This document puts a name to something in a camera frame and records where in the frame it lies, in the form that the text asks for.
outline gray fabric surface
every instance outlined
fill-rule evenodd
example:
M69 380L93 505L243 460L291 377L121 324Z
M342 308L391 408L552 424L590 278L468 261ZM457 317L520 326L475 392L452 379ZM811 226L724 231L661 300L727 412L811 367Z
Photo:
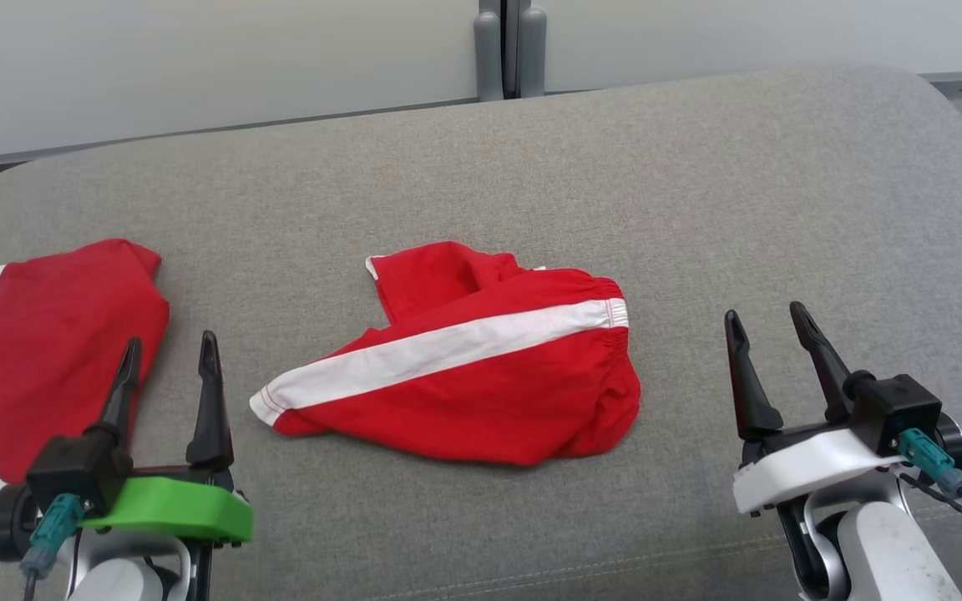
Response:
M168 138L0 174L0 263L126 236L172 318L134 438L178 462L217 331L256 540L214 598L795 598L734 509L722 313L788 425L823 399L787 303L962 425L962 119L919 77L791 69ZM367 255L432 240L615 278L644 399L614 452L535 469L290 440L247 399L384 323ZM962 518L916 498L962 587ZM19 593L0 567L0 598ZM56 598L45 587L41 598Z

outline teal cable connector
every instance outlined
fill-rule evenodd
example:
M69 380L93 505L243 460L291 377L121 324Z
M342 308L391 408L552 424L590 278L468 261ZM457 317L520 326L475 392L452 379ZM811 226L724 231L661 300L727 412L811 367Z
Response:
M68 493L55 497L42 520L35 526L30 539L32 547L20 560L20 572L26 577L34 575L36 579L46 578L54 567L58 550L66 539L76 533L83 520L84 505L80 497Z
M898 450L902 456L919 469L927 472L938 483L938 488L949 498L959 496L962 490L962 469L955 467L955 461L931 437L923 434L918 427L900 433Z

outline red garment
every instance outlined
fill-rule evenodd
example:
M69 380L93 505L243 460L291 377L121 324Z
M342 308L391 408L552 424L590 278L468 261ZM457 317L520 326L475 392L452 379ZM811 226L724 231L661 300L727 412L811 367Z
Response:
M534 465L608 452L630 429L640 383L614 281L454 242L367 263L391 325L256 393L279 433Z
M141 381L169 303L150 278L161 259L103 240L0 266L0 478L24 472L53 435L76 437L99 418L125 345L142 339Z

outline white wall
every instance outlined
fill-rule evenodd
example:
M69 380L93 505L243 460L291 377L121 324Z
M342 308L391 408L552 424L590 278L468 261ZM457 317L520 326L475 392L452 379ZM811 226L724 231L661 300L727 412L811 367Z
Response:
M534 0L547 91L818 62L962 72L962 0Z
M0 154L477 95L477 0L0 0Z

